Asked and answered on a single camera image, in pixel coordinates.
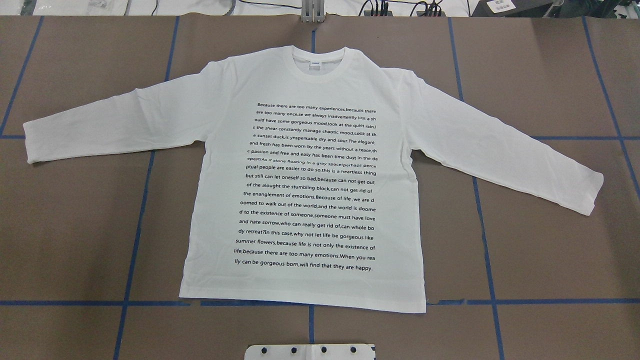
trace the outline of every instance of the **white t-shirt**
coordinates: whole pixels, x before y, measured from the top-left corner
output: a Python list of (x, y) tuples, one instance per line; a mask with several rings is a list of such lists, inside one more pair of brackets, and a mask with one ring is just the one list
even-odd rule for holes
[(180, 297), (426, 310), (412, 149), (589, 215), (594, 172), (358, 50), (293, 46), (24, 124), (28, 162), (205, 142)]

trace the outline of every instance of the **shirt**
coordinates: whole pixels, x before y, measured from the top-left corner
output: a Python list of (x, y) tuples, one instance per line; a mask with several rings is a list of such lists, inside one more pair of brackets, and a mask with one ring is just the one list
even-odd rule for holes
[(28, 162), (205, 142), (180, 297), (426, 311), (412, 150), (589, 215), (603, 176), (343, 48), (293, 46), (24, 124)]

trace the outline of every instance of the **brown surface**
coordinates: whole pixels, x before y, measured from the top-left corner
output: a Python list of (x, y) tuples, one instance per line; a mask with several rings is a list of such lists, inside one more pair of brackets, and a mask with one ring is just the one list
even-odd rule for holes
[(616, 134), (580, 19), (453, 19), (453, 30), (465, 102), (531, 136)]
[(411, 69), (430, 85), (458, 97), (445, 18), (327, 16), (316, 31), (316, 52), (344, 46), (361, 50), (380, 67)]
[(119, 306), (0, 306), (0, 358), (113, 358)]
[(640, 136), (640, 22), (587, 18), (594, 53), (623, 136)]
[(316, 306), (316, 343), (372, 343), (376, 359), (497, 359), (488, 306), (408, 315)]
[(0, 17), (0, 116), (4, 117), (20, 70), (29, 51), (31, 39), (38, 27), (38, 17), (23, 19), (16, 16)]
[(506, 359), (637, 359), (640, 305), (500, 306)]
[[(37, 19), (0, 17), (3, 34), (11, 26), (0, 44), (0, 101), (13, 91)], [(25, 121), (162, 82), (175, 19), (46, 17), (4, 134), (22, 134)], [(623, 97), (637, 76), (627, 81), (613, 60), (628, 67), (636, 59), (638, 43), (628, 39), (637, 24), (588, 22), (622, 132), (638, 135), (637, 107)], [(581, 19), (452, 23), (467, 102), (534, 136), (616, 135)], [(413, 69), (458, 96), (447, 19), (329, 16), (317, 25), (293, 15), (185, 15), (171, 78), (267, 47), (310, 50), (315, 28), (317, 52), (361, 49), (381, 66)], [(604, 42), (610, 34), (621, 49)], [(640, 297), (640, 200), (619, 141), (545, 142), (603, 172), (605, 184), (593, 214), (584, 217), (478, 181), (495, 296), (529, 303), (497, 306), (506, 359), (637, 357), (638, 304), (532, 304)], [(640, 142), (625, 145), (640, 175)], [(122, 301), (150, 154), (33, 166), (26, 164), (23, 140), (0, 138), (1, 358), (112, 359), (122, 305), (120, 359), (241, 359), (250, 344), (311, 339), (375, 343), (378, 359), (499, 358), (472, 178), (418, 152), (413, 167), (427, 296), (432, 303), (467, 299), (471, 305), (429, 306), (426, 315), (316, 306), (310, 322), (307, 306), (157, 303), (178, 300), (203, 153), (200, 143), (156, 152), (129, 297), (138, 302), (128, 303)], [(20, 306), (36, 300), (57, 306)], [(60, 306), (59, 300), (77, 302)]]
[(164, 81), (174, 22), (45, 17), (4, 134), (23, 135), (27, 121)]
[(122, 300), (149, 154), (32, 166), (13, 139), (0, 154), (0, 300)]
[(307, 306), (130, 307), (120, 359), (242, 359), (248, 345), (308, 343)]
[(618, 141), (545, 142), (604, 174), (590, 217), (479, 181), (499, 299), (640, 297), (640, 201)]

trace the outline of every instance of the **shirt's right sleeve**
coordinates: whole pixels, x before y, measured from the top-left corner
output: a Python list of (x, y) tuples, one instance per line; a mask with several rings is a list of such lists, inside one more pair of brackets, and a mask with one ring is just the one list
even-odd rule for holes
[(165, 149), (204, 141), (225, 117), (228, 60), (199, 74), (25, 123), (28, 163)]
[(412, 149), (446, 167), (591, 214), (602, 174), (427, 85), (412, 72), (401, 79), (402, 120)]

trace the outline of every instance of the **crew neckline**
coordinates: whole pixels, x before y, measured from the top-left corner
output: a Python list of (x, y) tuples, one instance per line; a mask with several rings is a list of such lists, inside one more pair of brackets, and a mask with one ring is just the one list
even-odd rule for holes
[[(346, 68), (349, 67), (349, 63), (351, 62), (351, 49), (348, 47), (343, 47), (342, 49), (332, 51), (330, 53), (316, 54), (310, 53), (308, 51), (304, 51), (298, 49), (297, 47), (290, 45), (284, 47), (284, 51), (282, 52), (282, 56), (284, 59), (287, 68), (297, 77), (304, 81), (308, 81), (310, 83), (324, 83), (327, 81), (331, 81), (333, 78), (340, 76)], [(303, 72), (298, 68), (295, 61), (296, 59), (305, 60), (305, 61), (335, 61), (340, 60), (340, 63), (333, 69), (331, 72), (322, 75), (311, 75)]]

